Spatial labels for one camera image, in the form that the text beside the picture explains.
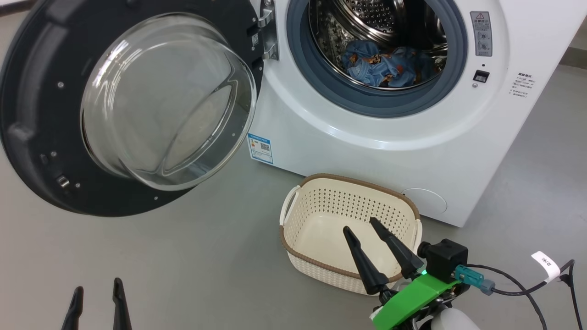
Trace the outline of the blue energy label sticker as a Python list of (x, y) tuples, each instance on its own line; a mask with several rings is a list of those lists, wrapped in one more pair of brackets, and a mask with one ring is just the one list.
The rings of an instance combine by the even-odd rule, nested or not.
[(248, 133), (248, 147), (251, 158), (262, 163), (273, 164), (271, 141)]

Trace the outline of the cream perforated laundry basket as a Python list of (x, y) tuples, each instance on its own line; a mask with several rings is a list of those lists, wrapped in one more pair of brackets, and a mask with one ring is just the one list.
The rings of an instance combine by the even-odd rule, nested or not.
[(409, 198), (371, 182), (324, 173), (306, 177), (286, 196), (279, 216), (280, 240), (302, 274), (364, 295), (344, 227), (354, 232), (367, 257), (388, 277), (388, 286), (402, 279), (398, 262), (370, 225), (371, 217), (417, 251), (423, 227)]

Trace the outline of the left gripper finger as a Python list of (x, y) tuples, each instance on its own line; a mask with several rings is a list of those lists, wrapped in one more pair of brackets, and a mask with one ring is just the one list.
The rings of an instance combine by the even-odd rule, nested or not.
[(113, 330), (132, 330), (126, 294), (120, 278), (114, 279), (112, 299), (115, 303)]
[(66, 312), (61, 330), (79, 330), (79, 318), (83, 313), (84, 289), (76, 287), (72, 295), (71, 303)]

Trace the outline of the blue cartoon print shirt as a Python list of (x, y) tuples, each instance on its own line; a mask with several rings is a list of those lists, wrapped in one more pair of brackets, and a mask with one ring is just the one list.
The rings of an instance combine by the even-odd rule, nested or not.
[(409, 47), (376, 55), (373, 72), (376, 87), (408, 88), (425, 83), (438, 74), (435, 63), (427, 54)]

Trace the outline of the stainless steel washer drum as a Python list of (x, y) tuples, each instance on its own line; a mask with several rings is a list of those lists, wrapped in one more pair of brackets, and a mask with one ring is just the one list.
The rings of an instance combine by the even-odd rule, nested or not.
[[(442, 21), (426, 0), (310, 0), (308, 19), (314, 43), (334, 71), (359, 86), (399, 91), (423, 86), (446, 67), (448, 43)], [(367, 40), (380, 52), (409, 47), (434, 60), (438, 74), (408, 88), (369, 87), (345, 71), (342, 56), (348, 43)]]

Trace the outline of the blue cartoon print pants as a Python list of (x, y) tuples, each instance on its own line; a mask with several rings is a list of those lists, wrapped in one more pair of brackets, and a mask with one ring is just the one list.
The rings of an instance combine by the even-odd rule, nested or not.
[(342, 62), (352, 79), (369, 87), (387, 86), (399, 74), (391, 55), (383, 54), (376, 43), (367, 40), (348, 43)]

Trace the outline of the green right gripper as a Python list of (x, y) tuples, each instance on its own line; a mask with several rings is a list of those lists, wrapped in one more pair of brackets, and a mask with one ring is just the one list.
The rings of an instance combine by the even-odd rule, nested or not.
[[(420, 309), (441, 296), (442, 293), (461, 284), (459, 280), (454, 279), (446, 283), (428, 273), (419, 276), (418, 271), (424, 266), (424, 262), (393, 233), (389, 232), (378, 219), (370, 217), (370, 224), (380, 240), (386, 243), (394, 255), (403, 278), (413, 280), (373, 314), (371, 320), (376, 330), (395, 330), (403, 322), (417, 314)], [(379, 272), (367, 257), (351, 228), (345, 226), (343, 234), (365, 292), (368, 295), (375, 295), (387, 291), (389, 283), (387, 276)]]

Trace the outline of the grey warning sticker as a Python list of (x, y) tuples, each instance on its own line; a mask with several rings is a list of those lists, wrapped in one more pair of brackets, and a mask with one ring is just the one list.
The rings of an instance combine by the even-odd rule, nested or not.
[(476, 56), (491, 57), (493, 55), (493, 40), (490, 13), (471, 11), (470, 16)]

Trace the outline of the grey rubber door gasket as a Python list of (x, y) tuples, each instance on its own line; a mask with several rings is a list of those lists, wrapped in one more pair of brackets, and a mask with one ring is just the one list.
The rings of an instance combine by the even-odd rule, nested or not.
[(404, 91), (377, 91), (341, 77), (319, 54), (308, 19), (310, 0), (290, 0), (287, 6), (287, 39), (293, 60), (304, 79), (322, 97), (345, 110), (374, 118), (417, 114), (449, 95), (464, 72), (468, 56), (466, 24), (456, 0), (427, 0), (447, 25), (447, 70), (422, 87)]

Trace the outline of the metal door hinge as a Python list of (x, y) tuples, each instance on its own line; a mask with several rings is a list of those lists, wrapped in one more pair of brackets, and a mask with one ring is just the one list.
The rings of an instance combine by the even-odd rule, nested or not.
[(275, 0), (261, 0), (257, 21), (263, 39), (264, 60), (279, 60), (279, 38), (277, 36), (277, 11)]

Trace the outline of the printed text label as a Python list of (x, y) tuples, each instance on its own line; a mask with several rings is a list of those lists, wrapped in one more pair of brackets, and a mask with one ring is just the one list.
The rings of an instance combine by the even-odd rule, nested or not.
[(518, 72), (514, 75), (508, 94), (519, 98), (528, 98), (532, 94), (535, 84), (536, 81), (532, 75)]

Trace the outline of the white front-load washing machine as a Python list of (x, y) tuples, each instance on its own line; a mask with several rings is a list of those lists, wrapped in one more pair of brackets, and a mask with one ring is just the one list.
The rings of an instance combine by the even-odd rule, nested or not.
[[(345, 110), (304, 79), (287, 39), (287, 6), (275, 0), (279, 60), (267, 60), (250, 133), (269, 139), (273, 166), (310, 176), (331, 173), (402, 194), (423, 188), (447, 210), (432, 219), (463, 227), (587, 16), (587, 0), (456, 0), (468, 56), (449, 95), (395, 118)], [(476, 56), (470, 12), (489, 12), (491, 57)], [(473, 80), (490, 73), (487, 83)], [(508, 94), (518, 72), (534, 77), (528, 98)]]

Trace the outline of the black round glass washer door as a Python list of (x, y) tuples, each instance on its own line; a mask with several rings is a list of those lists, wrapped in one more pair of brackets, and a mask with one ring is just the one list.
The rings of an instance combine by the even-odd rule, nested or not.
[(264, 69), (258, 19), (251, 0), (32, 0), (0, 73), (9, 163), (80, 215), (180, 198), (247, 137)]

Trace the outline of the round white filter cover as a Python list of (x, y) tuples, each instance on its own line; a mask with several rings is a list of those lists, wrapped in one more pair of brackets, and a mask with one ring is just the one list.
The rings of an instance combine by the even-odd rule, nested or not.
[(434, 218), (442, 215), (448, 208), (442, 196), (427, 189), (408, 188), (403, 190), (402, 194), (415, 204), (421, 215)]

